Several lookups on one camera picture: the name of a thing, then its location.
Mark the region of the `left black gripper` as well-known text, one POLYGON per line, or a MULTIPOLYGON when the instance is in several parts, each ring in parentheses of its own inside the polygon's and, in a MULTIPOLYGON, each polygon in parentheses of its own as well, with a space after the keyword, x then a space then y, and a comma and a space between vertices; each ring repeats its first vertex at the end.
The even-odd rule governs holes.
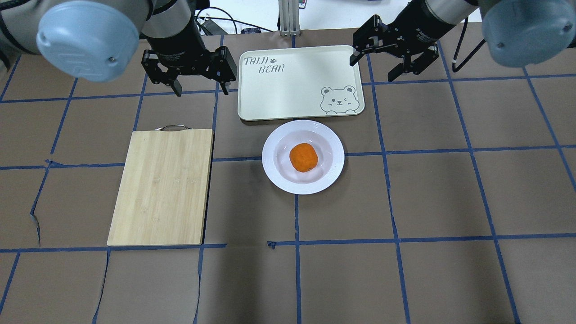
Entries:
POLYGON ((226 46, 213 53, 206 49, 197 27, 184 27, 177 34, 160 38, 146 35, 151 49, 143 52, 141 64, 153 84, 164 84, 178 97, 182 86, 179 75, 202 75, 215 80, 224 95, 231 82, 237 80, 237 64, 226 46))

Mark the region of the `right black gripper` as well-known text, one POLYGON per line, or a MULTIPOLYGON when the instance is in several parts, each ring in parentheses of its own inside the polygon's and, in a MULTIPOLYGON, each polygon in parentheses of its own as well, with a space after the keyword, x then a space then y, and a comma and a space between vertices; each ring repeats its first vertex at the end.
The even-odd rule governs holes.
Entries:
POLYGON ((394 81, 402 74, 418 75, 440 55, 438 46, 433 44, 454 27, 455 24, 433 12, 428 0, 409 2, 388 25, 375 14, 352 35, 350 66, 356 65, 366 54, 387 52, 402 59, 388 72, 388 81, 394 81), (412 55, 419 53, 413 60, 412 55))

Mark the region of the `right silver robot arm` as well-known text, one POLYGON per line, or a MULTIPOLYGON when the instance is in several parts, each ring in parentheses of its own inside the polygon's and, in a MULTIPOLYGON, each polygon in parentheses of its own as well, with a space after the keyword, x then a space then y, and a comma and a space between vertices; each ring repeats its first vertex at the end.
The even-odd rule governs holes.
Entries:
POLYGON ((437 41, 475 10, 481 12, 483 40, 500 66, 522 68, 575 47, 573 0, 412 0, 391 24, 368 19, 352 35, 354 66, 370 53, 388 53, 401 63, 388 74, 420 74, 439 56, 437 41))

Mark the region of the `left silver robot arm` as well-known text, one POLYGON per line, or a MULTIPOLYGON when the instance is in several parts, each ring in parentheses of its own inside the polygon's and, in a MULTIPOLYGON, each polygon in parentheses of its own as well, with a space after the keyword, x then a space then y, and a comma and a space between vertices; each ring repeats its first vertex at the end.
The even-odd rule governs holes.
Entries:
POLYGON ((181 96, 178 76, 201 75, 228 94, 237 65, 228 47, 206 48, 194 16, 208 7, 207 0, 3 0, 1 72, 33 54, 70 76, 109 82, 144 37, 151 48, 141 64, 152 83, 181 96))

